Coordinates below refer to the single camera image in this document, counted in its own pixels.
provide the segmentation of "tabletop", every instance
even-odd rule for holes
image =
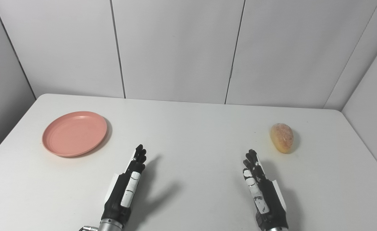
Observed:
[[[105,140],[76,158],[49,153],[43,131],[73,111],[102,115]],[[293,129],[291,154],[273,146],[275,123]],[[278,181],[291,231],[377,230],[377,162],[339,111],[46,94],[0,145],[0,231],[98,226],[140,143],[146,170],[125,231],[259,230],[242,174],[250,148]]]

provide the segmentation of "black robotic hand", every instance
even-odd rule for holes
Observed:
[[[246,154],[244,179],[256,204],[256,221],[262,231],[287,231],[286,207],[276,181],[268,180],[258,160],[250,149]]]
[[[126,225],[131,214],[131,201],[145,168],[144,161],[146,161],[146,149],[143,149],[143,145],[139,145],[126,172],[119,175],[105,203],[99,231],[120,231]]]

